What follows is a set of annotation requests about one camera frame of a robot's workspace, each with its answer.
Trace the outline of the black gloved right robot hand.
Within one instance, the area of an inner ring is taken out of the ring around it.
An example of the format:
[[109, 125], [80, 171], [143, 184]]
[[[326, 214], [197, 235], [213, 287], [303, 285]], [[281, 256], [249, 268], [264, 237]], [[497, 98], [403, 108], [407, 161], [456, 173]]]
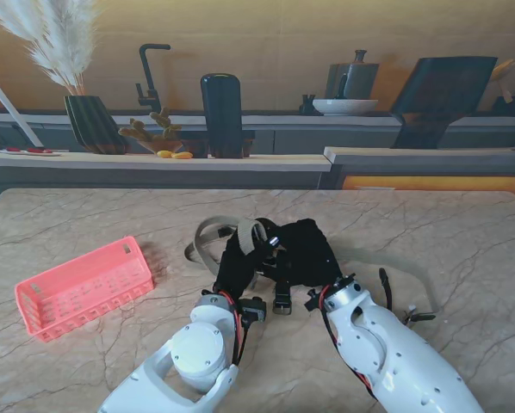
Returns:
[[264, 276], [287, 281], [290, 286], [318, 287], [333, 284], [342, 271], [326, 236], [313, 219], [300, 219], [277, 225], [270, 219], [258, 218], [268, 238], [278, 237], [274, 259], [264, 261]]

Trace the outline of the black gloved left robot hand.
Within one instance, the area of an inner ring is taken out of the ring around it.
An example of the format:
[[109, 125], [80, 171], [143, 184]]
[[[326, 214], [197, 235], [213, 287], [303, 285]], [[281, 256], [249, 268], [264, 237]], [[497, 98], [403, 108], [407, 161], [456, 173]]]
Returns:
[[233, 300], [238, 300], [251, 284], [256, 269], [261, 271], [264, 277], [278, 282], [280, 278], [276, 270], [264, 266], [264, 262], [271, 258], [272, 252], [273, 248], [269, 243], [258, 243], [256, 249], [245, 255], [239, 246], [238, 232], [234, 232], [226, 242], [226, 248], [221, 256], [214, 290], [228, 293]]

